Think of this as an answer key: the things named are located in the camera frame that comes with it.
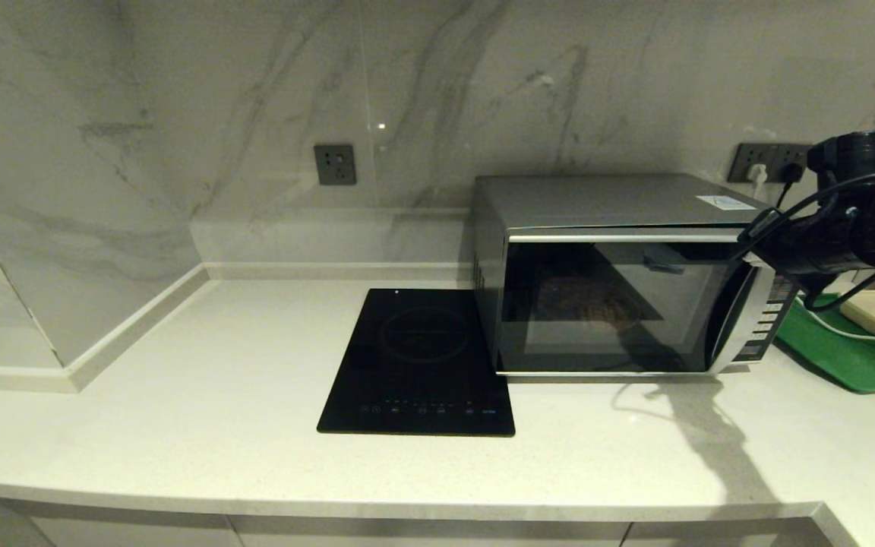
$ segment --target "cabinet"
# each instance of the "cabinet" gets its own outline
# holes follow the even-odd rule
[[[55,547],[240,547],[223,515],[41,505],[28,516]]]
[[[0,501],[0,547],[831,547],[811,519],[693,523],[201,515]]]
[[[622,547],[832,547],[812,519],[634,523]]]
[[[629,523],[232,517],[245,547],[618,547]]]

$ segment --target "microwave window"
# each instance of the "microwave window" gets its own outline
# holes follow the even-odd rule
[[[518,243],[500,353],[511,371],[697,372],[732,270],[723,243]]]

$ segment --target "induction cooktop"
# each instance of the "induction cooktop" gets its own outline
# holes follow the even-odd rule
[[[513,436],[472,291],[371,289],[317,430]]]

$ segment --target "silver microwave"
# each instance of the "silver microwave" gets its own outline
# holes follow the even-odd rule
[[[796,289],[733,260],[765,204],[685,174],[478,177],[473,281],[497,374],[715,374],[760,360]]]

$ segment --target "label sticker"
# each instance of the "label sticker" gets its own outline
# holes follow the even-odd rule
[[[749,211],[754,209],[749,204],[742,204],[739,200],[727,196],[698,196],[697,198],[698,200],[708,202],[708,204],[715,205],[715,207],[722,209],[722,211]]]

